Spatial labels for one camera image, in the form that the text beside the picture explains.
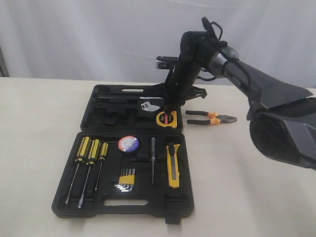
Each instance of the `table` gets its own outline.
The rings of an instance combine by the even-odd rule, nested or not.
[[[195,211],[180,226],[146,215],[56,217],[51,203],[92,88],[100,83],[115,84],[0,79],[0,236],[316,236],[316,173],[256,150],[247,99],[234,86],[201,86],[208,96],[182,108],[238,122],[185,124]]]

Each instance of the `toolbox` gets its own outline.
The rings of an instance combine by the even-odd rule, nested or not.
[[[87,218],[98,214],[149,214],[165,218],[166,224],[180,224],[181,218],[192,214],[194,199],[186,143],[182,134],[180,107],[177,108],[174,117],[176,127],[171,127],[163,121],[159,124],[159,119],[168,119],[162,111],[164,99],[144,97],[145,88],[146,86],[128,85],[94,87],[80,125],[81,132],[76,136],[52,203],[52,210],[58,217]],[[159,109],[147,111],[143,107],[145,102],[156,108],[158,106]],[[133,152],[119,148],[119,142],[126,136],[137,138],[137,147]],[[84,162],[82,164],[75,162],[79,155],[78,150],[85,145],[85,137],[91,139],[91,143],[87,143],[87,150],[90,146],[92,151],[92,142],[95,139],[101,142],[98,156],[104,148],[102,144],[107,143],[104,160],[98,159],[92,167]],[[152,184],[151,159],[153,137],[156,139],[154,184]],[[173,159],[169,161],[167,158],[174,157],[171,153],[168,156],[167,152],[168,146],[173,144],[180,145],[175,151],[177,163],[173,163],[177,165],[179,174],[176,188],[170,186],[168,172]],[[89,158],[93,156],[88,151],[85,155]],[[132,183],[122,183],[122,180],[129,180],[127,182]],[[81,208],[79,208],[80,199],[83,200]],[[106,205],[106,201],[109,200],[145,200],[147,204]]]

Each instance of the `yellow utility knife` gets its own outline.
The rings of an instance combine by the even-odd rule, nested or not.
[[[169,186],[173,189],[180,187],[177,152],[180,144],[169,144],[167,147],[167,167]]]

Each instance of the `tool case lid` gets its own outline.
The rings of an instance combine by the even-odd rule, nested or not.
[[[124,129],[142,132],[182,132],[183,123],[180,107],[177,108],[177,127],[163,127],[157,124],[157,115],[163,112],[164,99],[145,96],[143,85],[103,85],[93,88],[80,128],[82,131],[116,132]],[[149,112],[142,104],[150,102],[159,106]]]

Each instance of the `pliers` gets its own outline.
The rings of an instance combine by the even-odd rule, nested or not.
[[[220,115],[218,113],[210,113],[206,111],[186,111],[186,115],[199,115],[199,116],[206,116],[208,120],[194,120],[189,119],[187,120],[188,124],[198,124],[198,125],[219,125],[220,123],[231,123],[236,122],[237,118],[229,115]]]

